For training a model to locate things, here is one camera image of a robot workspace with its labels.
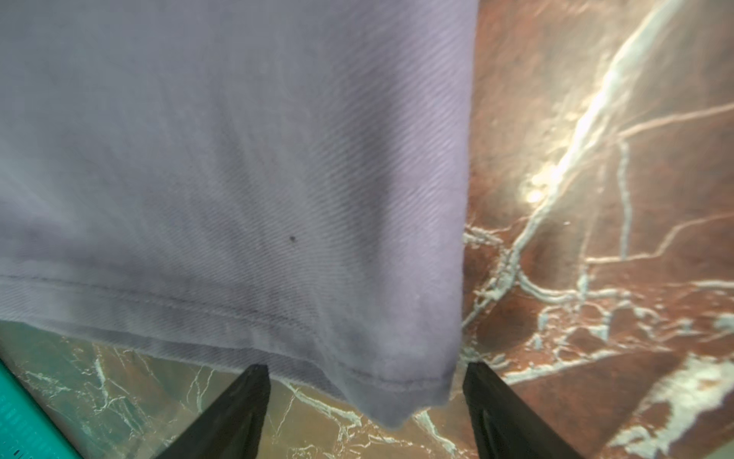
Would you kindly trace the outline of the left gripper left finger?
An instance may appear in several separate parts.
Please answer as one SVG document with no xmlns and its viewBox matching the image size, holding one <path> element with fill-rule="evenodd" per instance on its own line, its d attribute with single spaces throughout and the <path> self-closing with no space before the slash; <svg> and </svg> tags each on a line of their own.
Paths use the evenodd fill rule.
<svg viewBox="0 0 734 459">
<path fill-rule="evenodd" d="M 158 459 L 256 459 L 271 396 L 265 365 L 251 365 Z"/>
</svg>

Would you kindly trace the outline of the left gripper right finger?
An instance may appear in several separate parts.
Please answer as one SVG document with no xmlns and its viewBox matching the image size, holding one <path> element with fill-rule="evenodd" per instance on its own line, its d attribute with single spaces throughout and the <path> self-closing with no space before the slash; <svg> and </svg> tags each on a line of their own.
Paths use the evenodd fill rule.
<svg viewBox="0 0 734 459">
<path fill-rule="evenodd" d="M 463 393 L 479 458 L 581 459 L 486 363 L 468 365 Z"/>
</svg>

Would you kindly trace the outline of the purple long pants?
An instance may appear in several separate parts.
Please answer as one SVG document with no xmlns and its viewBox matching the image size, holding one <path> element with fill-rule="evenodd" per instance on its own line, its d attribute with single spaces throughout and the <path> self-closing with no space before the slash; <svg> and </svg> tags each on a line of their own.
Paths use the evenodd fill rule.
<svg viewBox="0 0 734 459">
<path fill-rule="evenodd" d="M 5 1 L 1 317 L 386 428 L 459 359 L 474 1 Z"/>
</svg>

